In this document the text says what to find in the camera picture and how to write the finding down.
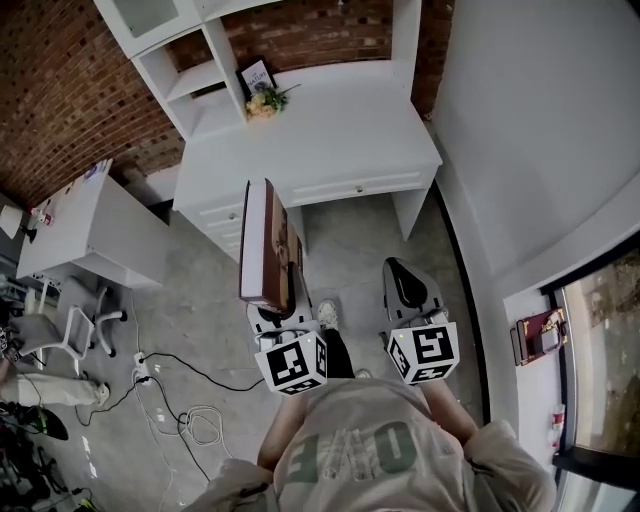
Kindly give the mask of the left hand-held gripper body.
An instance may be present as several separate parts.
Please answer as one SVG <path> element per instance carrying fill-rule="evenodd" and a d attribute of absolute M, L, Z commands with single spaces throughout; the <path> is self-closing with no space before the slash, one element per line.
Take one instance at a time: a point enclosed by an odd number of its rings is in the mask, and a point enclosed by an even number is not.
<path fill-rule="evenodd" d="M 295 396 L 327 383 L 327 344 L 308 302 L 287 318 L 247 306 L 256 362 L 270 391 Z"/>

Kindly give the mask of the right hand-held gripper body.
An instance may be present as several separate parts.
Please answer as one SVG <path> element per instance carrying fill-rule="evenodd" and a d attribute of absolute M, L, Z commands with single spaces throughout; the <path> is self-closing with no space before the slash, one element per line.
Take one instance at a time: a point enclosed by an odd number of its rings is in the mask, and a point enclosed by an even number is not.
<path fill-rule="evenodd" d="M 457 325 L 442 300 L 435 298 L 415 311 L 393 311 L 387 299 L 384 305 L 389 325 L 379 335 L 401 379 L 411 386 L 445 379 L 460 362 L 460 351 Z"/>

